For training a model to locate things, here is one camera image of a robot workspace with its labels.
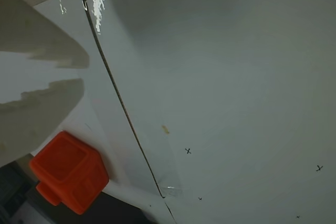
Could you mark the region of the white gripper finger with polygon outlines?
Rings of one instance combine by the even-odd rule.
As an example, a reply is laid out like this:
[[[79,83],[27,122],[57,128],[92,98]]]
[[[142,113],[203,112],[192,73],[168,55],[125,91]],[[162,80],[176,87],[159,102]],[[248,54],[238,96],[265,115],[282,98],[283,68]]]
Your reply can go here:
[[[1,51],[29,54],[59,68],[89,67],[85,49],[24,0],[1,0]]]
[[[76,107],[84,94],[82,79],[49,83],[1,104],[1,166],[36,150]]]

